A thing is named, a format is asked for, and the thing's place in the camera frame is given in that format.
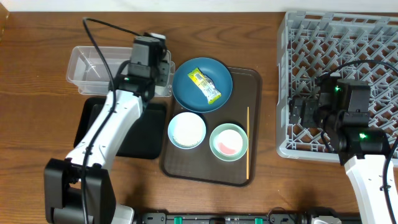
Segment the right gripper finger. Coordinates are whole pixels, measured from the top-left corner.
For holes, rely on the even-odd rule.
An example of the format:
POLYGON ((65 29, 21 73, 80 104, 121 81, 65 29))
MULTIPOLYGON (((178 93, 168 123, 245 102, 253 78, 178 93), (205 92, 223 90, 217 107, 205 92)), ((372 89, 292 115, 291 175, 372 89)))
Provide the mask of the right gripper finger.
POLYGON ((316 128, 317 124, 314 120, 314 113, 317 111, 317 100, 305 100, 301 112, 301 125, 304 128, 316 128))
POLYGON ((304 100, 293 98, 289 101, 289 123, 297 124, 300 122, 304 100))

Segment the yellow green snack wrapper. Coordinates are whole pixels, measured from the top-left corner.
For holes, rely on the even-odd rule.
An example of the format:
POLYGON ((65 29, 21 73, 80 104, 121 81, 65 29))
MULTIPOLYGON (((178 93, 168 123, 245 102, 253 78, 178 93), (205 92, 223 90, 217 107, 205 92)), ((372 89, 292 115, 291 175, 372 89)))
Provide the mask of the yellow green snack wrapper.
POLYGON ((202 73, 198 67, 192 70, 187 76, 204 94, 209 105, 221 97, 221 92, 216 89, 213 81, 202 73))

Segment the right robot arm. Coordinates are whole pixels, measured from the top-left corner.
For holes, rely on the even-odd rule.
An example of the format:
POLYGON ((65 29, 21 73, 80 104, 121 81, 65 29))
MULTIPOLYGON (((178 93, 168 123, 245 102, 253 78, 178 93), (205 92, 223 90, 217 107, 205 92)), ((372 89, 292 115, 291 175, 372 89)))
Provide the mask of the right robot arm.
POLYGON ((397 223, 397 189, 390 144, 381 128, 369 126, 370 86, 361 80, 329 77, 319 82, 317 98, 293 98, 289 121, 320 128, 345 168, 363 223, 397 223))

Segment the white cup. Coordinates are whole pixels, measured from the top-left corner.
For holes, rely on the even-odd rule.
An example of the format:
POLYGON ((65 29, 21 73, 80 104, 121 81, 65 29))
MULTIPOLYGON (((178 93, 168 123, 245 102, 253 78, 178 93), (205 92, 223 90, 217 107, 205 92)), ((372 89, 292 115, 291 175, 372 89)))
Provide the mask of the white cup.
POLYGON ((242 146, 243 138, 233 129, 226 129, 216 137, 215 147, 223 155, 236 155, 241 152, 242 146))

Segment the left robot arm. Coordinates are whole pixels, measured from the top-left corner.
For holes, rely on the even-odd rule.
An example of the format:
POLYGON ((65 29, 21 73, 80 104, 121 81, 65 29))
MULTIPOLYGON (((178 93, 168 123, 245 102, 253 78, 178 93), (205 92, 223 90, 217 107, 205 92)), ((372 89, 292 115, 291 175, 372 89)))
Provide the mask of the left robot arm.
POLYGON ((134 39, 132 54, 109 81, 106 101, 93 124, 64 160, 44 169, 48 223, 132 223, 134 210, 117 203, 109 170, 131 126, 170 73, 165 36, 134 39))

